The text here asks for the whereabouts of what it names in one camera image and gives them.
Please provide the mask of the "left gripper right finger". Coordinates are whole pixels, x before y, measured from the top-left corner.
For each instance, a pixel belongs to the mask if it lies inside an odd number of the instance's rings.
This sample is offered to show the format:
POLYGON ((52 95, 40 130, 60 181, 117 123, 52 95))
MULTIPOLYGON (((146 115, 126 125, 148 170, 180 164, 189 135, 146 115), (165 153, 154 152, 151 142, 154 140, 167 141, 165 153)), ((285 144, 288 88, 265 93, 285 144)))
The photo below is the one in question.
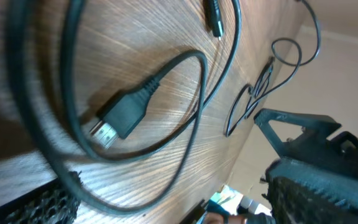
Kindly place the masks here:
POLYGON ((358 179, 283 158, 265 181, 275 223, 358 223, 358 179))

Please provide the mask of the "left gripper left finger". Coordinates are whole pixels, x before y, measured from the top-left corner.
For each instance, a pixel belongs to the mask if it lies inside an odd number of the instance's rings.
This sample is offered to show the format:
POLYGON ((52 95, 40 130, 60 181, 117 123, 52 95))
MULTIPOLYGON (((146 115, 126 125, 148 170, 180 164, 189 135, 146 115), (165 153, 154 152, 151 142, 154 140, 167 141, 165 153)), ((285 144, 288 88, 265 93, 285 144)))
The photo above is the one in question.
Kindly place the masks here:
POLYGON ((81 200, 56 178, 0 206, 0 223, 73 223, 81 200))

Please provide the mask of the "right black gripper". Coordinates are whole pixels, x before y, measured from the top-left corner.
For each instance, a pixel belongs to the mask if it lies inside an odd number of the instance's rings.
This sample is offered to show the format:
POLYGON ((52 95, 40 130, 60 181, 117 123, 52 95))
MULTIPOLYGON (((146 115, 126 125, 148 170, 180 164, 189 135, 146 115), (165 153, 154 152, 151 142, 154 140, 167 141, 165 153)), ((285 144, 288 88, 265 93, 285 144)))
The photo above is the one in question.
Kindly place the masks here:
POLYGON ((254 116, 253 151, 267 157, 300 157, 324 170, 358 180, 358 138, 323 114, 263 108, 254 116))

